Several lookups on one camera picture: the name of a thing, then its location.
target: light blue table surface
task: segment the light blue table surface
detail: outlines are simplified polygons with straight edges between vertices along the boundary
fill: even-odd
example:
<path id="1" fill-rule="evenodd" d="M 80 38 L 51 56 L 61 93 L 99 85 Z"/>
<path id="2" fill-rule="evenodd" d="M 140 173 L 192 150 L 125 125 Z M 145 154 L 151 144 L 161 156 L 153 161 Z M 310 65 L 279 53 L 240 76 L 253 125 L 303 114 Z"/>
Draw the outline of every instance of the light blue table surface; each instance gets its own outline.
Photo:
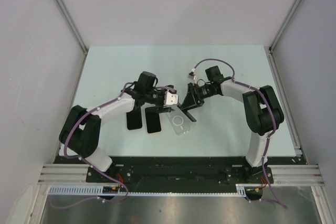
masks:
<path id="1" fill-rule="evenodd" d="M 275 89 L 261 45 L 91 47 L 74 105 L 93 107 L 113 99 L 126 82 L 137 80 L 142 71 L 156 74 L 159 86 L 173 84 L 182 102 L 190 82 L 187 74 L 205 58 L 229 62 L 235 68 L 236 80 L 258 87 L 271 85 Z M 215 65 L 219 66 L 224 76 L 232 74 L 226 65 L 216 61 L 202 63 L 197 68 L 197 74 L 206 80 L 204 70 Z M 190 112 L 197 122 L 190 122 L 191 131 L 182 136 L 175 134 L 165 114 L 160 115 L 162 132 L 153 135 L 146 133 L 144 115 L 143 128 L 127 130 L 124 114 L 101 128 L 99 146 L 111 156 L 246 154 L 251 131 L 242 103 L 217 95 L 206 99 L 203 107 Z M 286 122 L 280 125 L 272 138 L 269 156 L 295 156 Z"/>

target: white wall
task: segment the white wall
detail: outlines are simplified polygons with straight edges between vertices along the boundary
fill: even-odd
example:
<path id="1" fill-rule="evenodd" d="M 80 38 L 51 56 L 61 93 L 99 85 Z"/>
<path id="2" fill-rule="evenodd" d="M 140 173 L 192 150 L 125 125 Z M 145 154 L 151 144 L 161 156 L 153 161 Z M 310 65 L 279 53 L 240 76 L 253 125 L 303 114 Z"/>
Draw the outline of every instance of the white wall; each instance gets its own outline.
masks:
<path id="1" fill-rule="evenodd" d="M 0 223 L 56 150 L 83 54 L 53 0 L 0 0 Z"/>
<path id="2" fill-rule="evenodd" d="M 336 0 L 304 0 L 275 60 L 304 150 L 336 207 Z"/>
<path id="3" fill-rule="evenodd" d="M 293 1 L 65 0 L 88 46 L 268 46 Z"/>

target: black phone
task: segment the black phone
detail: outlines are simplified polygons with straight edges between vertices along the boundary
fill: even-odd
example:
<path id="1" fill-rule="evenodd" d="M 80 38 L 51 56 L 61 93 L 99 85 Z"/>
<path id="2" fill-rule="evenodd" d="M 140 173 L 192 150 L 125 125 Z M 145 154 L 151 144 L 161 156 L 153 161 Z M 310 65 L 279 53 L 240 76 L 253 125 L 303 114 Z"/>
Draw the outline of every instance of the black phone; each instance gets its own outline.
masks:
<path id="1" fill-rule="evenodd" d="M 127 129 L 137 130 L 142 128 L 141 107 L 126 113 Z"/>
<path id="2" fill-rule="evenodd" d="M 148 134 L 161 132 L 160 114 L 155 112 L 153 107 L 145 108 L 145 122 Z"/>

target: clear phone case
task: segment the clear phone case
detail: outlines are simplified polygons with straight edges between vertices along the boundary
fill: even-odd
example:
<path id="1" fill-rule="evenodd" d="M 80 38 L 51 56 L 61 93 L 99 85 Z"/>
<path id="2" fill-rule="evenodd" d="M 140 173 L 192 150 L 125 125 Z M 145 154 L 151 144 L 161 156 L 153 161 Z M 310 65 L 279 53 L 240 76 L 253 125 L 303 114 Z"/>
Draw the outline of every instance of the clear phone case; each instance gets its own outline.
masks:
<path id="1" fill-rule="evenodd" d="M 189 118 L 177 107 L 173 106 L 174 111 L 166 113 L 170 124 L 173 126 L 175 133 L 178 136 L 188 133 L 191 128 L 189 125 Z"/>

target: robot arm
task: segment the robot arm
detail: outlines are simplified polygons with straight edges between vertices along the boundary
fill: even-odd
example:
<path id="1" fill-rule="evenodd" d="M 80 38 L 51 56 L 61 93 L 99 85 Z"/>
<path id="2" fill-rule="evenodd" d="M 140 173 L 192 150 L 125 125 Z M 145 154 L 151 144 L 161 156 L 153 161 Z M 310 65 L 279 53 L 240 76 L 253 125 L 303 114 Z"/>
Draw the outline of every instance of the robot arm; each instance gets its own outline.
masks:
<path id="1" fill-rule="evenodd" d="M 134 88 L 128 87 L 116 101 L 105 106 L 86 109 L 79 105 L 73 107 L 66 119 L 59 136 L 61 143 L 65 144 L 71 130 L 80 118 L 88 114 L 70 136 L 68 147 L 80 157 L 85 158 L 99 170 L 105 172 L 112 164 L 112 159 L 98 147 L 100 128 L 113 118 L 139 108 L 145 103 L 155 105 L 157 113 L 170 112 L 168 105 L 177 104 L 178 95 L 173 86 L 164 89 L 156 88 L 154 82 L 157 78 L 149 72 L 142 72 Z"/>
<path id="2" fill-rule="evenodd" d="M 203 86 L 189 83 L 187 95 L 183 103 L 179 105 L 180 109 L 191 121 L 196 122 L 196 119 L 188 110 L 203 106 L 204 99 L 208 97 L 219 94 L 242 102 L 247 124 L 252 131 L 249 150 L 245 156 L 246 165 L 249 170 L 261 167 L 261 158 L 266 147 L 267 135 L 273 130 L 273 124 L 267 108 L 261 108 L 261 104 L 264 102 L 259 93 L 252 91 L 249 87 L 236 84 L 231 77 L 224 78 L 218 66 L 206 69 L 205 72 L 209 82 Z M 273 88 L 264 86 L 259 88 L 259 91 L 269 103 L 278 128 L 279 124 L 284 121 L 284 115 Z"/>

